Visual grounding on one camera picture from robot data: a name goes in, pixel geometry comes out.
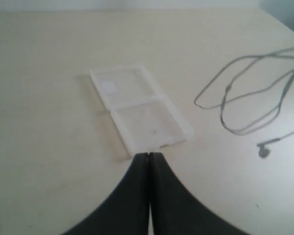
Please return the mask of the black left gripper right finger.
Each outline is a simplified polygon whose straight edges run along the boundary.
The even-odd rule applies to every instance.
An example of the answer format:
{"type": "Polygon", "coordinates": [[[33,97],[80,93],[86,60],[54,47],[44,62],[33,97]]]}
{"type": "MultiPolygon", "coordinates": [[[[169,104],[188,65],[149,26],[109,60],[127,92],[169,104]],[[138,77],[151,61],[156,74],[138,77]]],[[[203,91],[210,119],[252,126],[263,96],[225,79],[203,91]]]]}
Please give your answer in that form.
{"type": "Polygon", "coordinates": [[[162,153],[150,153],[151,214],[156,235],[236,235],[238,229],[201,204],[162,153]]]}

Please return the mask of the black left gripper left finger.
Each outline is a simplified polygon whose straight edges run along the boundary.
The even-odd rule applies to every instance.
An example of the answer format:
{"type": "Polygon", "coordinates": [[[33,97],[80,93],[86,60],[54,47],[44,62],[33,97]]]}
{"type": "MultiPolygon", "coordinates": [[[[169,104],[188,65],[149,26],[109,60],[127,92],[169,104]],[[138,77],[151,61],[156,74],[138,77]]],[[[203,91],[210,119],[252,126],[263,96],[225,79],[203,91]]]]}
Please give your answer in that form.
{"type": "Polygon", "coordinates": [[[149,227],[149,154],[134,156],[111,194],[65,235],[147,235],[149,227]]]}

